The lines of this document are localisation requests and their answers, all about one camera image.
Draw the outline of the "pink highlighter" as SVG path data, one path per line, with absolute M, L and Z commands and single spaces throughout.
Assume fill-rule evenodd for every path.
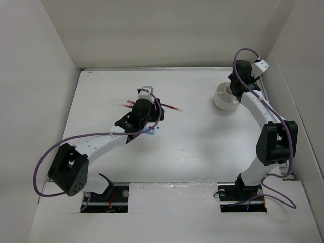
M 232 90 L 231 90 L 230 86 L 227 86 L 227 87 L 226 87 L 226 91 L 227 91 L 228 93 L 230 93 L 230 94 L 232 93 Z

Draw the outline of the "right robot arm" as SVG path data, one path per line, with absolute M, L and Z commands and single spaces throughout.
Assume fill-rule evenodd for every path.
M 264 60 L 253 64 L 237 60 L 228 77 L 232 95 L 250 112 L 261 129 L 255 149 L 256 157 L 235 182 L 234 193 L 239 199 L 253 196 L 263 178 L 278 164 L 285 163 L 296 154 L 298 125 L 280 116 L 257 85 L 257 80 L 267 68 Z

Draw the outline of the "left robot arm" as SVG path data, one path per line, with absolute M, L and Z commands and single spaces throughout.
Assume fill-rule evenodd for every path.
M 48 177 L 69 197 L 83 191 L 87 184 L 89 166 L 110 152 L 126 145 L 145 132 L 151 131 L 164 119 L 160 99 L 154 102 L 138 99 L 132 110 L 116 121 L 106 133 L 70 145 L 62 144 L 48 170 Z

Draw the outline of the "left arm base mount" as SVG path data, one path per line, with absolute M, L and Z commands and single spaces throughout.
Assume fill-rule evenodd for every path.
M 104 189 L 99 193 L 85 191 L 80 207 L 81 213 L 127 213 L 130 184 L 128 182 L 112 182 L 107 176 L 99 173 L 99 177 L 89 181 L 90 186 Z

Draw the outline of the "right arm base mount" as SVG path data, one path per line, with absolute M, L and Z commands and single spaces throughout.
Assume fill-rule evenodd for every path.
M 251 187 L 250 189 L 239 189 L 235 183 L 218 183 L 217 187 L 218 189 L 213 197 L 219 200 L 222 213 L 267 212 L 263 197 L 257 197 L 243 204 L 231 205 L 263 194 L 261 185 Z

